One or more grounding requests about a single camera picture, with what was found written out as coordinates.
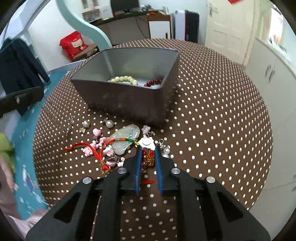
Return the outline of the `pink bunny charm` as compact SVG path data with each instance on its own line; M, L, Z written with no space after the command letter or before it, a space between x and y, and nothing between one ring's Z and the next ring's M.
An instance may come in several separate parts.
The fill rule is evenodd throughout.
M100 156L100 159L97 159L99 162L100 168L103 171L110 171L112 168L123 167L125 158L117 157L111 145L106 145L107 139L102 137L101 130L94 128L92 130L93 140L90 144L82 149L82 152L86 157L95 156L95 152Z

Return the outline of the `dark hanging jacket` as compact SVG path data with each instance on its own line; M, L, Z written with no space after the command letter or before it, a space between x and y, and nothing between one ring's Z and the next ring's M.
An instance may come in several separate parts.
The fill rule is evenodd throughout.
M22 39L6 39L1 47L1 85L6 95L43 87L50 78Z

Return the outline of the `blue candy print bedsheet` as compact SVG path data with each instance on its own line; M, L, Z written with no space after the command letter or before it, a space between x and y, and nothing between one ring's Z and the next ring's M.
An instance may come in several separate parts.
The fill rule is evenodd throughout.
M18 185L14 196L21 219L27 219L34 211L47 207L38 187L33 161L34 134L41 111L38 104L30 107L19 118L11 139L15 149L15 183Z

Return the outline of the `pearl earring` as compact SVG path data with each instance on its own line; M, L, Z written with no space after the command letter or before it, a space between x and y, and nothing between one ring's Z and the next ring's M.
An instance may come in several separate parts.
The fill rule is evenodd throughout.
M82 121L82 126L79 128L79 133L85 134L86 130L90 127L89 120Z
M109 119L109 118L105 118L102 121L103 125L105 125L107 128L113 128L114 127L114 121Z

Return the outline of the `red cartoon bag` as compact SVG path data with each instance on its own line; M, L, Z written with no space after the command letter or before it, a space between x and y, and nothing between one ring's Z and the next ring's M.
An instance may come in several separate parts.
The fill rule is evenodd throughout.
M88 45L84 43L82 35L75 31L60 40L60 46L66 51L69 59L73 58L84 51Z

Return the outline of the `brown polka dot tablecloth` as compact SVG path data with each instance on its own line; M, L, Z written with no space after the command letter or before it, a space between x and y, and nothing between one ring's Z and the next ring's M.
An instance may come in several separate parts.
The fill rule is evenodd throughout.
M26 240L269 240L250 213L273 134L251 79L205 46L137 40L71 70L39 116L50 210Z

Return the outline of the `white pink lock charm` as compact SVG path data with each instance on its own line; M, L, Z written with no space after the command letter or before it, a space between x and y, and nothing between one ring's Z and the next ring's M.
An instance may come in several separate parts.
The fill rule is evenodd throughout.
M154 139L153 139L154 136L155 136L155 133L151 131L151 127L148 125L144 125L142 127L142 138L138 141L138 144L142 148L146 148L148 150L154 151L156 148Z

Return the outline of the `pale jade pendant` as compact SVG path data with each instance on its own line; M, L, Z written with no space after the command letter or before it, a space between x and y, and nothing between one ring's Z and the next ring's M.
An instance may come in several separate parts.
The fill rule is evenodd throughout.
M113 143L111 143L112 149L116 153L116 155L122 156L127 149L130 148L132 145L131 140L137 141L138 137L140 135L140 129L135 124L130 124L124 128L121 128L114 132L112 135L110 135L110 140L120 139Z

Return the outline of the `grey metal tin box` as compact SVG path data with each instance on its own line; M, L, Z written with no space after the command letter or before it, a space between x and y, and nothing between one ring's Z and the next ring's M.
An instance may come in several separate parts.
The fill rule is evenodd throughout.
M175 49L107 49L85 62L70 81L89 108L162 126L176 93L179 59Z

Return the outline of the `dark desk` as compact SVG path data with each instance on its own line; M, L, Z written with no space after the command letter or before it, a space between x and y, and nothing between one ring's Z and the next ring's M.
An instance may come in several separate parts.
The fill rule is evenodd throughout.
M105 32L112 46L115 46L133 40L150 39L145 20L148 14L166 15L157 10L134 11L128 14L119 14L113 18L94 20L90 24Z

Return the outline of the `black computer monitor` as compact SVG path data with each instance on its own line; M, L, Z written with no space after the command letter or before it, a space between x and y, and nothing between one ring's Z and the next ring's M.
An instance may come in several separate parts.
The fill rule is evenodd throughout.
M111 0L111 9L115 13L117 11L124 11L139 8L138 0Z

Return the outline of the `white cupboard unit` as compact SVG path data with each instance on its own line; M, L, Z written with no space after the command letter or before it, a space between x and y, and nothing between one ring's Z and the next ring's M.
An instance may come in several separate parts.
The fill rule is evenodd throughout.
M275 238L295 209L295 73L259 39L245 72L265 101L273 131L269 174L251 213Z

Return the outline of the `small white cabinet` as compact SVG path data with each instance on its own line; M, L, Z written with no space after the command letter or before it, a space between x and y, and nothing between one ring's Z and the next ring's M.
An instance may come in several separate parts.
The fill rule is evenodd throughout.
M149 38L172 38L170 15L148 14L145 20L148 26Z

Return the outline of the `white panel door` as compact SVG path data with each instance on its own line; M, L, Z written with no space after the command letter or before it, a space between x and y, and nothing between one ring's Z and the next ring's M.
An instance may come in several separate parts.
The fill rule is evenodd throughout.
M246 65L254 42L256 1L207 1L205 46Z

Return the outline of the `silver pearl keychain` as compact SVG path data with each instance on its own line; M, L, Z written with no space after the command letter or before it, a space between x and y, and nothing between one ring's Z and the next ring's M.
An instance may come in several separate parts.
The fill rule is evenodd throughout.
M161 154L165 158L170 158L171 149L169 146L164 144L164 139L160 138L158 141L159 148L161 149Z

